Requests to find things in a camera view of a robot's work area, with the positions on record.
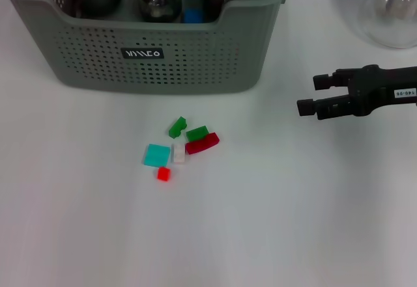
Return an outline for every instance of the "white table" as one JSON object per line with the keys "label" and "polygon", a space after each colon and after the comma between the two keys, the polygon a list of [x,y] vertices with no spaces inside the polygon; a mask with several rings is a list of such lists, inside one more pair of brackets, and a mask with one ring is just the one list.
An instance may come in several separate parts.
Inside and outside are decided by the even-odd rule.
{"label": "white table", "polygon": [[[0,0],[0,286],[415,287],[416,106],[296,108],[345,92],[316,74],[416,66],[360,1],[287,0],[254,89],[184,97],[62,85]],[[180,115],[221,143],[161,184],[141,160]]]}

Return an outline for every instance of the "gray plastic basket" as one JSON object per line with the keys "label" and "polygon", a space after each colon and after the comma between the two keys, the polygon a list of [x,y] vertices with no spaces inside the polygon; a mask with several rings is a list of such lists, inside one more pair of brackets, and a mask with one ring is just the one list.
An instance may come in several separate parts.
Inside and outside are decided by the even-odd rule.
{"label": "gray plastic basket", "polygon": [[[56,76],[67,85],[206,94],[239,92],[256,84],[283,0],[231,1],[217,21],[202,24],[132,22],[124,8],[134,0],[124,0],[110,20],[69,16],[71,0],[11,1]],[[129,51],[135,48],[141,51]],[[163,59],[161,54],[159,59],[136,59],[152,55],[146,48],[162,49]]]}

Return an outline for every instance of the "white small brick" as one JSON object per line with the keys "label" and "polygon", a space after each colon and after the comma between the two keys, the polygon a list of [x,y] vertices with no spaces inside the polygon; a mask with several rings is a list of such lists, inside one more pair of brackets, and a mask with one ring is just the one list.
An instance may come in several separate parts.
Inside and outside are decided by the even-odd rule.
{"label": "white small brick", "polygon": [[185,145],[174,144],[173,148],[172,162],[177,164],[185,163]]}

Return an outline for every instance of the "blue block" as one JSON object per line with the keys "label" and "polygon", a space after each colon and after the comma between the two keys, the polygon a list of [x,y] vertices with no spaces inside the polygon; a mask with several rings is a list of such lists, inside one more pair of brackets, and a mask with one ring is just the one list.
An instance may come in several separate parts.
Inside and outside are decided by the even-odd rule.
{"label": "blue block", "polygon": [[204,14],[199,9],[186,9],[184,11],[184,23],[203,23]]}
{"label": "blue block", "polygon": [[156,168],[166,167],[170,153],[171,147],[149,144],[143,164]]}

